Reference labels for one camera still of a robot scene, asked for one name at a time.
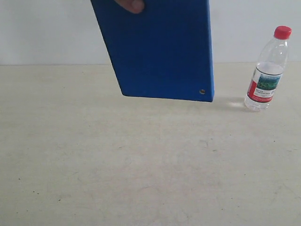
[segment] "bottle label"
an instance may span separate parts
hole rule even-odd
[[[249,98],[259,103],[270,102],[281,77],[282,74],[265,74],[256,68],[247,93]]]

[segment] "white wall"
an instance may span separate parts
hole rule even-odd
[[[215,62],[256,61],[278,25],[301,60],[301,1],[211,0]],[[108,64],[90,0],[0,0],[0,64]]]

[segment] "finger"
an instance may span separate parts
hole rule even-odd
[[[131,13],[141,13],[144,9],[143,0],[115,0],[121,7]]]

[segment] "red bottle cap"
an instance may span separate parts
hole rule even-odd
[[[286,40],[290,38],[292,29],[286,26],[279,26],[276,28],[274,37],[276,39]]]

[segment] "blue folder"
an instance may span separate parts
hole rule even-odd
[[[209,0],[91,2],[123,95],[212,102]]]

